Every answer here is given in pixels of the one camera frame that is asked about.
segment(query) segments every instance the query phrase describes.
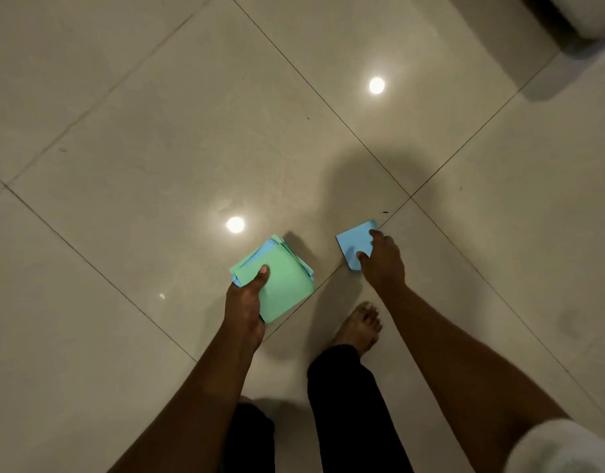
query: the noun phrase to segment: black pants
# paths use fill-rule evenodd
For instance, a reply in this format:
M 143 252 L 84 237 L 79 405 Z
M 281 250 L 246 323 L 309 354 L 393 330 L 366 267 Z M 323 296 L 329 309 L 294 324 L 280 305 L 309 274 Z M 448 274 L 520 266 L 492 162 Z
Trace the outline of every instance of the black pants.
M 307 379 L 324 473 L 412 473 L 377 383 L 355 348 L 325 350 Z M 274 472 L 274 423 L 254 405 L 237 406 L 221 471 Z

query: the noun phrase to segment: glossy floor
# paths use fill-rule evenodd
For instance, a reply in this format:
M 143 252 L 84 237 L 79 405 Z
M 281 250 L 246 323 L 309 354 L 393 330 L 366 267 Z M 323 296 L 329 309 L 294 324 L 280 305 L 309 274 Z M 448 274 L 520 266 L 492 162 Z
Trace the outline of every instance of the glossy floor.
M 305 372 L 376 300 L 334 238 L 369 219 L 413 288 L 605 436 L 605 43 L 560 53 L 538 15 L 0 0 L 0 471 L 105 471 L 273 233 L 319 288 L 268 326 L 244 394 L 278 471 L 320 471 Z M 471 471 L 382 316 L 364 363 L 415 468 Z

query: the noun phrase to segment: person's left hand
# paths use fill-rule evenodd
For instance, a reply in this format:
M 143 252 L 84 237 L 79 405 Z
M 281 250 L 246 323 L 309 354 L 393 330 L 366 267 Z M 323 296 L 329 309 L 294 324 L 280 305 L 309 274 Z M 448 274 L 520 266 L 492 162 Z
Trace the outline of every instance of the person's left hand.
M 248 340 L 252 352 L 259 348 L 265 335 L 265 322 L 259 315 L 259 292 L 270 278 L 270 268 L 261 266 L 257 276 L 243 287 L 230 284 L 226 292 L 224 323 Z

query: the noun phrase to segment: bright white spot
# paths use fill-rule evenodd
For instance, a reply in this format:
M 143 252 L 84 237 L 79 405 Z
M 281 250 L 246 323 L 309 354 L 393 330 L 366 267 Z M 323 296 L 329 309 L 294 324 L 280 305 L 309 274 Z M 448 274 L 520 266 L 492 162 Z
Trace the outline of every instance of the bright white spot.
M 228 222 L 226 223 L 226 227 L 233 234 L 240 233 L 245 226 L 246 226 L 246 223 L 243 221 L 243 219 L 241 217 L 231 217 L 230 219 L 228 219 Z
M 380 94 L 386 87 L 386 83 L 383 79 L 377 77 L 370 80 L 368 87 L 370 88 L 370 92 L 372 94 Z

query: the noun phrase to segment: foot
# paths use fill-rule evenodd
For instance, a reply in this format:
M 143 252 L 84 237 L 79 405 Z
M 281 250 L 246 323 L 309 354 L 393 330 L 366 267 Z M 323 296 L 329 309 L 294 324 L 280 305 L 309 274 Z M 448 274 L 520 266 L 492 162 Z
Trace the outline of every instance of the foot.
M 329 346 L 352 345 L 361 357 L 377 343 L 381 328 L 377 308 L 370 302 L 362 302 L 344 321 Z

